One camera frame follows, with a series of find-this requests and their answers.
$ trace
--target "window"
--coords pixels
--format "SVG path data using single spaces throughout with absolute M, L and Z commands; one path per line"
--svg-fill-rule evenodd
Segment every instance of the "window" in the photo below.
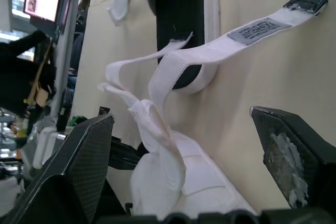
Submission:
M 24 1 L 25 0 L 12 0 L 12 5 L 13 5 L 12 13 L 14 15 L 29 19 L 30 16 L 23 13 Z M 13 32 L 0 31 L 0 42 L 9 43 L 11 41 L 21 39 L 21 38 L 23 38 L 27 35 L 28 35 L 27 33 L 24 33 L 22 31 L 15 31 L 15 30 L 13 30 Z M 34 52 L 35 52 L 35 48 L 31 48 L 30 50 L 28 50 L 28 51 L 24 52 L 23 54 L 19 55 L 18 58 L 33 61 L 34 60 Z

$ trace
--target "black carbon fiber part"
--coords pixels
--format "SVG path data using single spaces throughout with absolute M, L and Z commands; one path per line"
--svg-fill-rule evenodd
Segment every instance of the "black carbon fiber part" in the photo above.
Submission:
M 336 148 L 298 115 L 262 107 L 253 107 L 250 115 L 265 152 L 264 164 L 291 207 L 334 213 Z
M 114 120 L 102 115 L 73 128 L 4 223 L 91 223 L 107 173 Z

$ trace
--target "black plastic bracket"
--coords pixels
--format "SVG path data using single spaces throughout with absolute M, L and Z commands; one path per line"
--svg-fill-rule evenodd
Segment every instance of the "black plastic bracket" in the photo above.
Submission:
M 318 15 L 327 3 L 328 0 L 291 0 L 284 7 Z

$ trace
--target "fabric label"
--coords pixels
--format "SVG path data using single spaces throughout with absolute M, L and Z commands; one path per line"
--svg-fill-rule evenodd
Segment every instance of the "fabric label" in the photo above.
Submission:
M 235 30 L 227 36 L 248 46 L 267 35 L 289 27 L 291 27 L 291 25 L 277 22 L 271 18 L 264 18 Z

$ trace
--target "white plastic piece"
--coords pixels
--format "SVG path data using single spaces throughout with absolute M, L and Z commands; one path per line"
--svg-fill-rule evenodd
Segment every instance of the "white plastic piece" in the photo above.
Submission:
M 107 8 L 115 26 L 120 26 L 121 21 L 126 18 L 129 10 L 129 1 L 130 0 L 112 0 L 112 3 Z
M 65 128 L 64 135 L 67 136 L 73 128 L 74 127 L 72 127 L 72 126 L 67 126 Z M 54 131 L 51 134 L 49 134 L 49 136 L 48 136 L 47 145 L 46 145 L 45 152 L 44 152 L 44 155 L 43 155 L 43 160 L 42 160 L 43 165 L 44 165 L 45 162 L 47 162 L 48 159 L 50 159 L 50 157 L 53 154 L 52 152 L 54 151 L 55 142 L 56 142 L 56 139 L 58 137 L 58 134 L 59 133 L 57 131 Z
M 0 180 L 0 217 L 9 213 L 15 205 L 19 186 L 16 178 L 11 177 L 7 180 Z
M 56 128 L 55 127 L 46 127 L 44 128 L 40 134 L 37 135 L 37 148 L 36 148 L 36 152 L 34 155 L 34 159 L 33 159 L 33 167 L 35 169 L 41 169 L 43 166 L 43 158 L 45 156 L 45 152 L 47 151 L 47 147 L 50 145 L 48 145 L 48 140 L 49 140 L 49 136 L 52 132 L 56 132 Z

